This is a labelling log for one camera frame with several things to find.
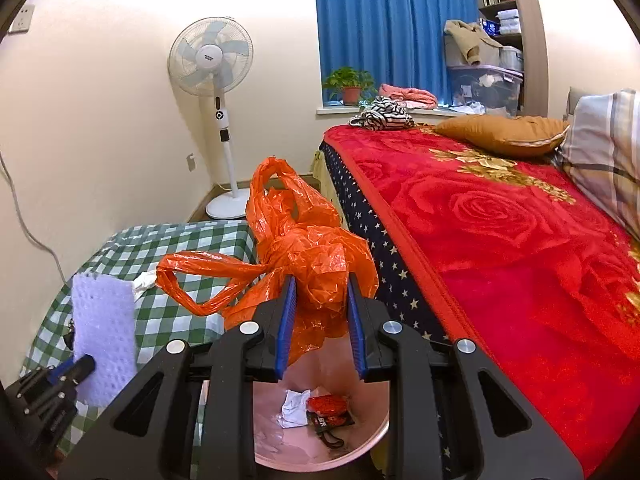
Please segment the orange plastic bag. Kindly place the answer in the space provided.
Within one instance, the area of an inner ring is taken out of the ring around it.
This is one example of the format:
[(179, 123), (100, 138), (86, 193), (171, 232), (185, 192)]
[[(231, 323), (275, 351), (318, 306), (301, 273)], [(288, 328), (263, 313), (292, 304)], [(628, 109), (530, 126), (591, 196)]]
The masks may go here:
[(292, 275), (296, 312), (288, 359), (295, 362), (326, 339), (344, 336), (349, 275), (356, 275), (363, 296), (372, 298), (378, 290), (368, 242), (345, 230), (332, 203), (275, 157), (253, 174), (246, 218), (257, 263), (213, 252), (175, 252), (157, 265), (157, 286), (195, 315), (221, 313), (231, 330), (277, 298)]

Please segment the printed white paper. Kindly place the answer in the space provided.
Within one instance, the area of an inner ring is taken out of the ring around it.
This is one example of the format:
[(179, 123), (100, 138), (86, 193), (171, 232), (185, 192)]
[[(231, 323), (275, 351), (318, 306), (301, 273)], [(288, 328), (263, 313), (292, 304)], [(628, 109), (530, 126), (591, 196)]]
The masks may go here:
[(283, 429), (293, 429), (308, 425), (307, 402), (311, 391), (297, 392), (286, 390), (281, 411), (277, 414), (277, 423)]

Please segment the black crab snack packet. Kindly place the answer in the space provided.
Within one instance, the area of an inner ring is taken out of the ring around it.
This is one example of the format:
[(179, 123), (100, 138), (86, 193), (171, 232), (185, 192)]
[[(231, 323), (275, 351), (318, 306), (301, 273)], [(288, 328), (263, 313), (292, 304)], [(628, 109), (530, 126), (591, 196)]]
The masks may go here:
[(307, 416), (316, 434), (325, 434), (338, 428), (352, 426), (355, 423), (349, 411), (329, 415), (308, 411)]

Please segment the red shiny wrapper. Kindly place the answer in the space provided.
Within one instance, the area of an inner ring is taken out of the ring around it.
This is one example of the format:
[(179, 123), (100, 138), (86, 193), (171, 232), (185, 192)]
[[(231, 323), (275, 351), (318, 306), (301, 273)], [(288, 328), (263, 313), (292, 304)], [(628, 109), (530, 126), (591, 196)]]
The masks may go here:
[(339, 394), (311, 396), (307, 400), (307, 411), (321, 417), (340, 416), (348, 411), (348, 403)]

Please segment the star patterned bed skirt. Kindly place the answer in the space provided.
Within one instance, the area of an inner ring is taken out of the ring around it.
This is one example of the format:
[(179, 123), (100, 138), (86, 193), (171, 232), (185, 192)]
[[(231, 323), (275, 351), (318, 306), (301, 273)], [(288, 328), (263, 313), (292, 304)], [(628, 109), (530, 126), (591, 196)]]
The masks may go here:
[(340, 154), (326, 142), (320, 144), (314, 155), (314, 171), (329, 179), (326, 196), (336, 208), (341, 209), (346, 229), (368, 242), (378, 272), (375, 298), (386, 305), (392, 320), (414, 328), (434, 346), (451, 344), (446, 330), (388, 234), (385, 223)]

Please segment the crumpled white tissue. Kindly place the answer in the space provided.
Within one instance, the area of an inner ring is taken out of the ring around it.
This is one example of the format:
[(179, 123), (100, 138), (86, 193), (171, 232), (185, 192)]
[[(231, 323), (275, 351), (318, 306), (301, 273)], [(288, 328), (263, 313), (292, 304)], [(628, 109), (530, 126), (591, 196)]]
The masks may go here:
[(156, 282), (156, 270), (142, 272), (132, 281), (132, 288), (134, 289), (134, 296), (140, 297), (147, 290), (155, 286)]

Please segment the red rose blanket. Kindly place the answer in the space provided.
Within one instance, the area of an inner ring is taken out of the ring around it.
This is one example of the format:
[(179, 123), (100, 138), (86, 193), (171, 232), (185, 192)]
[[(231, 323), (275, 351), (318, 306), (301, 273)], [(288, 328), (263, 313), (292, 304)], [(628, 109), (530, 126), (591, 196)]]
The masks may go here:
[(589, 479), (639, 474), (639, 245), (548, 162), (422, 126), (323, 136), (451, 341), (482, 348)]

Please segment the striped black white clothing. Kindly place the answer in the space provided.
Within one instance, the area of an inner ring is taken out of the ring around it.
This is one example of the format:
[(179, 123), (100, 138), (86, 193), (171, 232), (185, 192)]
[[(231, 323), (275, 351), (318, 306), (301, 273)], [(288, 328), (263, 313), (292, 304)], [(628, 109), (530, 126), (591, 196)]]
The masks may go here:
[(348, 124), (372, 131), (406, 130), (416, 126), (406, 108), (387, 96), (378, 96), (371, 103), (361, 107), (359, 112), (349, 119)]

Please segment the pink folded clothing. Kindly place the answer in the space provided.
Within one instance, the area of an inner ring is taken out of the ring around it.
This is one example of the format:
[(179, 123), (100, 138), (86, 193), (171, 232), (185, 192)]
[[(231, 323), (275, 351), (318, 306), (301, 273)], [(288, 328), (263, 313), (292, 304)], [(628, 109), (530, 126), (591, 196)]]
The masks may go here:
[(396, 87), (391, 84), (381, 84), (378, 94), (399, 102), (407, 108), (418, 108), (419, 110), (434, 110), (438, 107), (438, 99), (433, 93), (418, 89)]

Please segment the potted green plant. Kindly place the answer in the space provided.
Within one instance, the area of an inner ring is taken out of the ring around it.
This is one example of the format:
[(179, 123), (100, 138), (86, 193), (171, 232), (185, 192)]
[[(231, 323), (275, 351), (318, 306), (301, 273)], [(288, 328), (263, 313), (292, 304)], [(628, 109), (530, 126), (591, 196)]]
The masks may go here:
[(373, 76), (368, 70), (343, 66), (329, 73), (322, 88), (329, 91), (329, 99), (341, 98), (345, 106), (359, 106), (378, 95)]

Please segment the orange-brown pillow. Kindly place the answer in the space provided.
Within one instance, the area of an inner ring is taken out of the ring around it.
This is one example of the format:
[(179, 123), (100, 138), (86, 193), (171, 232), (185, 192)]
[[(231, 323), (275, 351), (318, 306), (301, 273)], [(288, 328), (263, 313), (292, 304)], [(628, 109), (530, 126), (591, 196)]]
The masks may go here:
[(569, 128), (570, 123), (565, 120), (539, 116), (469, 115), (449, 118), (438, 124), (435, 131), (495, 155), (533, 158), (557, 148)]

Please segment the clear plastic storage box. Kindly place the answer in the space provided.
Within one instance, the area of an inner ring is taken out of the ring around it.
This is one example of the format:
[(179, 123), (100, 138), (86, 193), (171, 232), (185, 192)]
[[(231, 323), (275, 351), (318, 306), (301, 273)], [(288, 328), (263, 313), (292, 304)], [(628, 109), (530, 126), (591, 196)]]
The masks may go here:
[(477, 102), (487, 113), (518, 114), (523, 73), (493, 65), (460, 65), (447, 70), (452, 104)]

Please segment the white standing fan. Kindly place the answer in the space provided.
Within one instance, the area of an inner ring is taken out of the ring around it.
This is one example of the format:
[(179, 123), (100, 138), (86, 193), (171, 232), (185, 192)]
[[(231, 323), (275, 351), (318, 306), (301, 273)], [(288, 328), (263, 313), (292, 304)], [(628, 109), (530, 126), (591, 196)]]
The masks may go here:
[(226, 94), (236, 88), (250, 71), (254, 44), (248, 31), (232, 18), (202, 18), (183, 29), (172, 44), (167, 61), (168, 75), (181, 90), (213, 100), (213, 113), (229, 178), (228, 191), (212, 198), (205, 212), (214, 220), (245, 216), (250, 192), (240, 188), (231, 148)]

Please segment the plaid pillow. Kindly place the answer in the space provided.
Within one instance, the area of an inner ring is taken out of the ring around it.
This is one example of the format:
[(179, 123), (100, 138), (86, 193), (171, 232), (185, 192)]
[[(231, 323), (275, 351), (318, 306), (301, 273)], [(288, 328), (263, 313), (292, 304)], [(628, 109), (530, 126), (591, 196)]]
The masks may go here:
[(639, 236), (639, 92), (582, 96), (560, 147), (563, 170), (600, 209)]

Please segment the beige jacket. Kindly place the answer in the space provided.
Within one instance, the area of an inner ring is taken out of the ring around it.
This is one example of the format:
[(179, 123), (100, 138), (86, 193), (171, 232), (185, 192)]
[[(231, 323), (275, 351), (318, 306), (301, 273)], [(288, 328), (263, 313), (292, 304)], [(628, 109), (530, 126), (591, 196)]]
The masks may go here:
[(446, 21), (444, 45), (448, 67), (500, 65), (502, 44), (489, 37), (480, 23)]

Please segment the blue curtain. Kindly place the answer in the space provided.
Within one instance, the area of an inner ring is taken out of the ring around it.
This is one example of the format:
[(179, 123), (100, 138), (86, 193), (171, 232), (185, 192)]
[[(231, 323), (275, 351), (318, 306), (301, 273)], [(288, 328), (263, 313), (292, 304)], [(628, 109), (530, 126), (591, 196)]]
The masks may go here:
[(322, 77), (348, 66), (376, 84), (451, 101), (444, 28), (477, 21), (476, 0), (316, 0), (316, 7)]

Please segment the wooden bookshelf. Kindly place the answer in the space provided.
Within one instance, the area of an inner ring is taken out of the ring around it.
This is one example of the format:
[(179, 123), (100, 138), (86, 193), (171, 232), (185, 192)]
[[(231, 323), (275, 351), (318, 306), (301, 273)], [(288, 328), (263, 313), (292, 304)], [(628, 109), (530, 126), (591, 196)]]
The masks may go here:
[(522, 54), (524, 80), (520, 108), (523, 115), (549, 113), (549, 65), (546, 34), (538, 0), (477, 0), (480, 17), (498, 26), (496, 39)]

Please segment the white wall socket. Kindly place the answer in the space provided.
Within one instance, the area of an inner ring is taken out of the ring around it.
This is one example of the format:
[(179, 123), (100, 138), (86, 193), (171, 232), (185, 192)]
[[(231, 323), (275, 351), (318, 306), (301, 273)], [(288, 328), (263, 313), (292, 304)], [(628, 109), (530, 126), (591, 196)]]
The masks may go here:
[(32, 24), (32, 17), (34, 16), (35, 6), (31, 3), (26, 3), (22, 6), (21, 10), (19, 10), (11, 23), (8, 33), (10, 35), (13, 34), (24, 34), (24, 32), (28, 32), (30, 29), (30, 24)]

